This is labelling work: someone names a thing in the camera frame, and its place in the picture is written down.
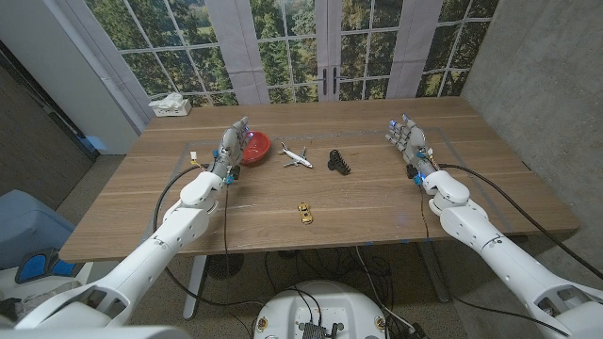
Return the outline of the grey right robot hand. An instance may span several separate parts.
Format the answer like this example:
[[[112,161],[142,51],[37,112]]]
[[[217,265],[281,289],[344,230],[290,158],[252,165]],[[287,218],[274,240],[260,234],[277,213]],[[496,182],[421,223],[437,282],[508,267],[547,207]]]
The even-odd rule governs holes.
[[[405,114],[400,121],[392,120],[385,138],[402,154],[409,179],[419,181],[439,170],[432,156],[424,131]]]

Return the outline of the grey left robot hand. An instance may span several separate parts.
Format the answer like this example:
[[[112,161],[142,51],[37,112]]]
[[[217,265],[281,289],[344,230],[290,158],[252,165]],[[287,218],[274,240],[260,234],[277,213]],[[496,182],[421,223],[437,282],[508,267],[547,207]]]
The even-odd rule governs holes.
[[[217,155],[207,170],[224,179],[232,167],[240,164],[243,152],[251,137],[248,118],[243,117],[236,121],[224,131],[217,149]]]

